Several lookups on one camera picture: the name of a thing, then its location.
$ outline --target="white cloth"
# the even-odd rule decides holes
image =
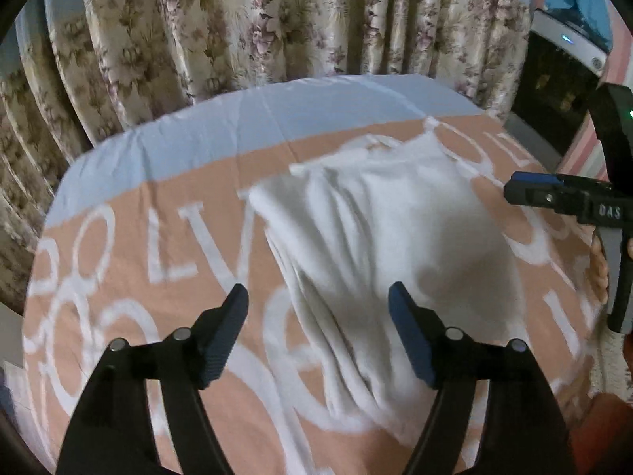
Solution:
[[[524,335],[514,257],[432,132],[293,166],[249,201],[322,362],[333,414],[360,408],[404,444],[419,437],[434,393],[413,375],[390,319],[396,281],[477,341]]]

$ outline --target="device handle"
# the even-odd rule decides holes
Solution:
[[[633,331],[633,259],[627,245],[633,234],[621,228],[599,228],[600,240],[609,266],[607,326],[613,332]]]

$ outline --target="curtain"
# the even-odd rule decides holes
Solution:
[[[415,72],[503,120],[529,2],[29,0],[0,46],[0,284],[26,284],[55,188],[81,153],[226,91]],[[0,288],[14,308],[23,294]]]

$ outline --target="screw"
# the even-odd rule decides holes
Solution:
[[[460,341],[464,337],[464,333],[456,327],[447,328],[445,334],[451,341]]]
[[[191,337],[191,329],[187,327],[181,327],[179,329],[176,329],[173,332],[173,339],[175,339],[176,341],[185,341],[186,339],[189,339],[190,337]]]
[[[521,339],[513,339],[512,341],[510,341],[510,347],[515,352],[520,353],[523,353],[527,350],[527,344],[525,344],[525,341],[522,341]]]
[[[110,342],[108,346],[109,349],[113,352],[118,352],[119,350],[124,349],[127,346],[127,341],[124,338],[116,338]]]

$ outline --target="pink striped wallpaper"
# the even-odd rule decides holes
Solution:
[[[536,7],[542,7],[543,0],[536,0],[534,4]],[[631,51],[633,37],[610,2],[609,14],[613,30],[613,50],[609,55],[607,71],[603,80],[616,84],[626,84],[633,88]],[[559,171],[606,180],[605,160],[590,118],[586,118],[572,147],[563,158]]]

